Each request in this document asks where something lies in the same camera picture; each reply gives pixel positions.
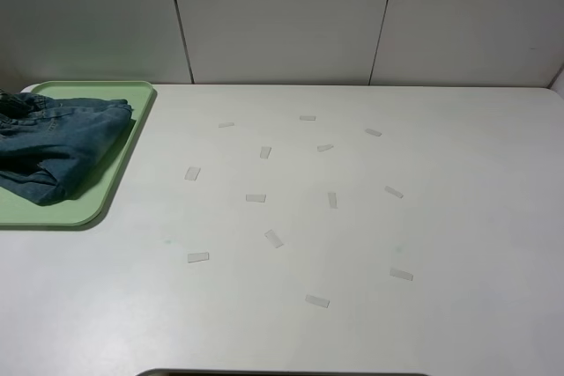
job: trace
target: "white table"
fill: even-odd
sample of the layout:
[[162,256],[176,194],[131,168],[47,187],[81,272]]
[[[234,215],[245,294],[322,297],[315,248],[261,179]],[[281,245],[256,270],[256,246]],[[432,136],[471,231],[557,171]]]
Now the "white table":
[[[564,100],[554,92],[156,89],[105,220],[0,232],[2,375],[562,374]],[[183,179],[189,166],[202,168],[197,181]],[[270,229],[284,246],[265,239]],[[205,251],[208,262],[187,263]]]

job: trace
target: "light green plastic tray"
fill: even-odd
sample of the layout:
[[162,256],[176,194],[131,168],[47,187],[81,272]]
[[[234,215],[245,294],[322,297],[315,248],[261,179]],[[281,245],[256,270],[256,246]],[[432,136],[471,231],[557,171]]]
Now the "light green plastic tray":
[[38,206],[0,188],[0,229],[6,226],[84,225],[111,202],[156,92],[152,85],[141,81],[53,81],[37,85],[32,92],[54,99],[126,99],[133,108],[130,126],[70,199],[49,206]]

